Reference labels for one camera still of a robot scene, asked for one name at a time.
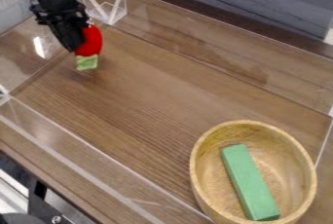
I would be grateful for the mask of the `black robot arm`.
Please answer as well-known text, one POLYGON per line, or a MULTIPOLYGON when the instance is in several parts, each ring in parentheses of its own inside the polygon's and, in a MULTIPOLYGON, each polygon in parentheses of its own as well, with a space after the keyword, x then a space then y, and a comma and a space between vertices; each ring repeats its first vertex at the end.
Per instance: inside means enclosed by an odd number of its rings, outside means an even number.
POLYGON ((30 10, 37 22, 49 26, 63 47, 74 52, 85 42, 86 6, 78 0, 34 0, 30 10))

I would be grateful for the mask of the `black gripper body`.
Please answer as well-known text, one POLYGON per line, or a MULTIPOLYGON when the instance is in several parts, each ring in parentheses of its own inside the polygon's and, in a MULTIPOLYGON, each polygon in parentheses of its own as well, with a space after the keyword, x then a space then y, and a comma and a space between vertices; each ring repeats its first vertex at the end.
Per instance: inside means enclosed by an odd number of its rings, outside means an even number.
POLYGON ((79 24, 89 24, 90 16, 86 13, 86 7, 78 3, 71 9, 55 13, 42 8, 39 4, 33 4, 30 10, 35 14, 37 22, 47 25, 53 31, 55 27, 75 27, 79 24))

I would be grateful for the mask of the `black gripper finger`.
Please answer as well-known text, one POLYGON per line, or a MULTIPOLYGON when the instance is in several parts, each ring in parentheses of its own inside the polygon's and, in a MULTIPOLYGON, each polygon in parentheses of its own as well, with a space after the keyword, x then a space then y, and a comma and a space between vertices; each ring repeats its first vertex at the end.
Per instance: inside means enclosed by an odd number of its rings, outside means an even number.
POLYGON ((53 32, 65 46, 65 48, 73 52, 77 48, 74 47, 74 27, 59 28, 55 27, 53 32))
POLYGON ((85 43, 83 30, 89 27, 89 24, 79 24, 74 28, 74 47, 78 48, 85 43))

